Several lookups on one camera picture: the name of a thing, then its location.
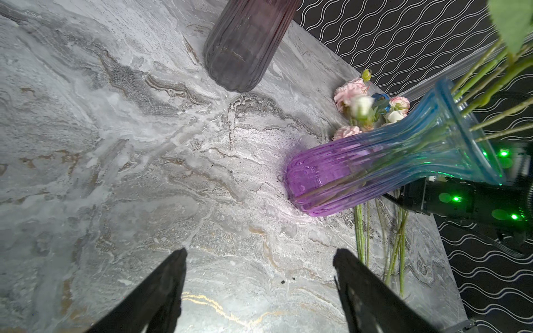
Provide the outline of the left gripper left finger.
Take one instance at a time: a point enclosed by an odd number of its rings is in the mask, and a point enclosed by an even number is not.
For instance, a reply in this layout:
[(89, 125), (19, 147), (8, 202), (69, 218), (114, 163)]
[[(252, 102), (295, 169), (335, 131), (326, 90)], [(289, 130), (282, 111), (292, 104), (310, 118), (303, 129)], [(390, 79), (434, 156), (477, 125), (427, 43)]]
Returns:
[(88, 332), (174, 332), (181, 315), (187, 251), (171, 253)]

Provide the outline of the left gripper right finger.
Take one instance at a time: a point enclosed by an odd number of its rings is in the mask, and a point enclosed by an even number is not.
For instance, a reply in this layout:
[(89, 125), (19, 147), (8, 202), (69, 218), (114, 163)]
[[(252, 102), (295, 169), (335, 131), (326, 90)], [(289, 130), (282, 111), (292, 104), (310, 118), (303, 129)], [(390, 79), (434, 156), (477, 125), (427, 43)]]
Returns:
[(337, 249), (335, 280), (349, 332), (437, 332), (438, 330), (375, 276), (351, 251)]

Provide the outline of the blue purple glass vase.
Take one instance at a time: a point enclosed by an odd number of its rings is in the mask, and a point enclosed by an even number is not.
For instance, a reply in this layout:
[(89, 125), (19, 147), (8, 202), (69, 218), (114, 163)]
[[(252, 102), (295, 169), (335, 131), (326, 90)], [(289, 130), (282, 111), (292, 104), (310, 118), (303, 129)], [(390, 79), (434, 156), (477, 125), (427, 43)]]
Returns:
[(310, 216), (329, 216), (429, 176), (505, 183), (498, 154), (451, 89), (442, 79), (403, 120), (294, 156), (286, 171), (290, 201)]

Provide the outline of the pink peony spray stem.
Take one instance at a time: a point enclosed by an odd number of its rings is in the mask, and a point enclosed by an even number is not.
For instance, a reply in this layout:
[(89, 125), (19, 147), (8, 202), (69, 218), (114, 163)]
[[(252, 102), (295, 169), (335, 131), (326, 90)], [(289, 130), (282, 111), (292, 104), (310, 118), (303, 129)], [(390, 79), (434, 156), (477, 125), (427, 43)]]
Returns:
[(515, 77), (532, 67), (532, 2), (488, 1), (498, 33), (481, 58), (451, 90), (456, 104), (467, 103), (463, 118), (486, 106)]

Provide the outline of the dark pink glass vase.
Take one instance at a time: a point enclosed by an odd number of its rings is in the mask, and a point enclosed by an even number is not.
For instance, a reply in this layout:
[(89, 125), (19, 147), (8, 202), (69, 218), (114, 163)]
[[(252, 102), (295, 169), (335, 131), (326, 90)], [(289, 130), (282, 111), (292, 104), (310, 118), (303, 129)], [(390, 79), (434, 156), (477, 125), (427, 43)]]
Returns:
[(249, 92), (262, 80), (300, 1), (229, 1), (203, 48), (209, 76), (229, 92)]

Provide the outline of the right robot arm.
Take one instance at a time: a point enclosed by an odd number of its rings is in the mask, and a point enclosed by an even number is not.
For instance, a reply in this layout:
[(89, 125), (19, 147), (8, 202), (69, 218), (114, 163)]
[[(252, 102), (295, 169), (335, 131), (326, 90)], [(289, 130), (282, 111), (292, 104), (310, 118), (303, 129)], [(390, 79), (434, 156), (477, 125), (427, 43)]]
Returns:
[(502, 184), (421, 178), (402, 186), (398, 196), (385, 198), (412, 212), (440, 216), (462, 230), (472, 223), (484, 226), (497, 238), (477, 236), (513, 258), (524, 258), (520, 246), (532, 236), (532, 143), (492, 144), (504, 171)]

